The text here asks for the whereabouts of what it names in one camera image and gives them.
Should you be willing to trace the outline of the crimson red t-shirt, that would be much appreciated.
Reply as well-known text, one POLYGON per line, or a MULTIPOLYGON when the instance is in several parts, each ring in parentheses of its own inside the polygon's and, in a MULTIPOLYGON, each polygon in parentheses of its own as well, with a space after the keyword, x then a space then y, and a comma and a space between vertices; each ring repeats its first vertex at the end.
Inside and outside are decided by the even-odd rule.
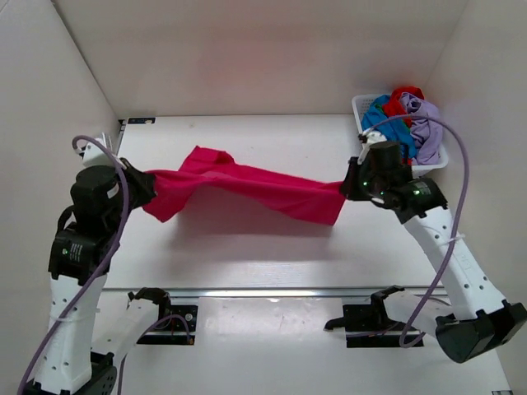
POLYGON ((196 146, 178 170, 149 170, 156 197, 143 207, 160 222, 182 211, 202 187, 214 187, 252 199, 290 218, 334 225, 345 198, 340 183, 323 183, 240 165, 226 151, 196 146))

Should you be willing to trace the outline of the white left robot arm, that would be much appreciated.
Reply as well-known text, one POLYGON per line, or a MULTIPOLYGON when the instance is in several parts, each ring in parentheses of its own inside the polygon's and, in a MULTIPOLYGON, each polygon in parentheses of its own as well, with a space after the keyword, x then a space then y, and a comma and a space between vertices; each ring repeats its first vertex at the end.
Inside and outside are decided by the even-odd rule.
POLYGON ((159 288, 129 293, 124 312, 93 340, 100 295, 128 215, 155 196, 155 177, 126 159, 77 174, 72 205, 58 220, 48 272, 52 289, 49 330, 17 389, 19 394, 110 394, 118 367, 150 327, 172 317, 159 288))

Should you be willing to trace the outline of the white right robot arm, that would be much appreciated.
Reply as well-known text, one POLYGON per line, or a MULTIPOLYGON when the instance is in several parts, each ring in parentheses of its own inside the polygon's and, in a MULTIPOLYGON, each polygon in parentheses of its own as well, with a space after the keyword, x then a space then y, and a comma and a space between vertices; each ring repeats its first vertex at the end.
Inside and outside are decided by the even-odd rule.
POLYGON ((371 145, 350 158, 340 193, 392 211, 425 253, 450 303, 391 286, 371 295, 369 319, 379 329, 404 323, 431 335, 451 360, 464 363, 513 338, 526 323, 526 308, 507 301, 488 279, 437 184, 414 178, 405 155, 396 142, 371 145))

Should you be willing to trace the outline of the blue t-shirt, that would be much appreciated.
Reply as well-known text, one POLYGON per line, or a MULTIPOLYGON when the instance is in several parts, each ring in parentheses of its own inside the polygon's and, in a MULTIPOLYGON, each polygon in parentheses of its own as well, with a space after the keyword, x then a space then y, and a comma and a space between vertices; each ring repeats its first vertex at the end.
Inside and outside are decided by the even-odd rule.
MULTIPOLYGON (((361 127, 363 130, 371 128, 381 121, 387 119, 382 109, 382 105, 388 102, 389 95, 381 95, 373 100, 368 110, 361 118, 361 127)), ((409 127, 402 119, 395 119, 394 121, 384 123, 375 128, 381 132, 388 141, 397 141, 401 143, 401 152, 404 155, 405 148, 408 148, 408 157, 413 159, 417 155, 417 148, 415 142, 410 134, 409 127)))

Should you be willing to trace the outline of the lavender t-shirt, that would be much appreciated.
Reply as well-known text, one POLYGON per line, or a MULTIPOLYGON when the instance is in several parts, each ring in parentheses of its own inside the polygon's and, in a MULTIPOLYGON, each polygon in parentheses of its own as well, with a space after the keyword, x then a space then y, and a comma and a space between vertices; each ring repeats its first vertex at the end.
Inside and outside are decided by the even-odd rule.
MULTIPOLYGON (((440 117, 439 109, 432 103, 418 99, 408 93, 403 94, 401 100, 408 114, 440 117)), ((417 155, 413 159, 415 165, 437 165, 440 160, 439 149, 443 138, 443 127, 426 119, 412 118, 410 134, 417 148, 417 155)))

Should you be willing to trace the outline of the red t-shirt in basket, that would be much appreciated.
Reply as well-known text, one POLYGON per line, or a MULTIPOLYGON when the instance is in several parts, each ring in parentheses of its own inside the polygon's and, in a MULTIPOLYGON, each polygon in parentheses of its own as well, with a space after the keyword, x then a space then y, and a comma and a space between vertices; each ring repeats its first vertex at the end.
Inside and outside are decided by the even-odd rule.
POLYGON ((408 93, 416 96, 418 99, 423 100, 424 94, 422 90, 415 86, 402 86, 392 91, 391 96, 386 104, 382 105, 383 112, 387 117, 394 117, 395 115, 403 115, 407 113, 406 108, 403 106, 401 100, 403 94, 408 93))

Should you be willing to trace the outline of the white plastic laundry basket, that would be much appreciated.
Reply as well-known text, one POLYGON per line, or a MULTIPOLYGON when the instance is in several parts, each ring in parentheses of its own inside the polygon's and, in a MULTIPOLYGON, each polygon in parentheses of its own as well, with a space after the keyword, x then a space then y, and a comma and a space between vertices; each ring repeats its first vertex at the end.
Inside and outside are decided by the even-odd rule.
POLYGON ((390 94, 357 95, 352 110, 359 138, 398 142, 408 150, 413 174, 423 176, 443 169, 449 161, 443 145, 444 127, 434 120, 439 109, 416 87, 398 88, 390 94))

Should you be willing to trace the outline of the dark label sticker on table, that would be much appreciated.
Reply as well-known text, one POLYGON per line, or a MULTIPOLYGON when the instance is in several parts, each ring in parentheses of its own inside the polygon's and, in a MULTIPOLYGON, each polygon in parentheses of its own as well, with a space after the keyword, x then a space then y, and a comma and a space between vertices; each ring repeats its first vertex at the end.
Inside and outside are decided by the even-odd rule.
POLYGON ((127 124, 141 125, 141 124, 154 124, 156 122, 155 117, 133 117, 129 118, 127 124))

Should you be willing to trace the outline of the aluminium left side rail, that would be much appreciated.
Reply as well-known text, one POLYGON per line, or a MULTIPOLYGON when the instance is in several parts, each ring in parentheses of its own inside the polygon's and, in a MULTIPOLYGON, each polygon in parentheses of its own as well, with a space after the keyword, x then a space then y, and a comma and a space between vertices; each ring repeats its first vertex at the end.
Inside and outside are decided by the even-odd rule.
POLYGON ((123 139, 124 131, 127 126, 128 120, 126 118, 119 119, 119 129, 117 132, 110 134, 110 145, 113 154, 119 154, 119 148, 123 139))

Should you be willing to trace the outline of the aluminium table edge rail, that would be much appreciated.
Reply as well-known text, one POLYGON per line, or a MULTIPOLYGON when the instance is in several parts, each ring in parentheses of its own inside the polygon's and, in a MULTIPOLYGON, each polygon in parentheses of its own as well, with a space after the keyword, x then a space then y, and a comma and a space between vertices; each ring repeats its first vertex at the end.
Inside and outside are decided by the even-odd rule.
POLYGON ((169 288, 165 291, 175 298, 369 298, 378 287, 318 287, 318 288, 169 288))

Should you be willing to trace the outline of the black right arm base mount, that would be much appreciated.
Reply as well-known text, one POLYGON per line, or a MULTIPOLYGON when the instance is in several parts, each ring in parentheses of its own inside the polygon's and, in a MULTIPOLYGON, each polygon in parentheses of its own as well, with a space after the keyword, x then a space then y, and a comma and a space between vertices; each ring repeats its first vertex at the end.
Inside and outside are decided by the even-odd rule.
POLYGON ((390 286, 366 297, 365 301, 344 301, 342 315, 324 325, 326 332, 343 329, 347 348, 399 348, 405 323, 388 318, 384 302, 388 296, 405 291, 390 286))

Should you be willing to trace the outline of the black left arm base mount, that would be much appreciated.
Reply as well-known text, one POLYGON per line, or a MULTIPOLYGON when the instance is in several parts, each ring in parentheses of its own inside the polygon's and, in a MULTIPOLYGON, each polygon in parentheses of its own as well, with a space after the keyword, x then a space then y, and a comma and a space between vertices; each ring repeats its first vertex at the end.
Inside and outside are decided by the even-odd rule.
POLYGON ((198 299, 168 296, 168 305, 157 323, 138 345, 193 346, 198 323, 198 299))

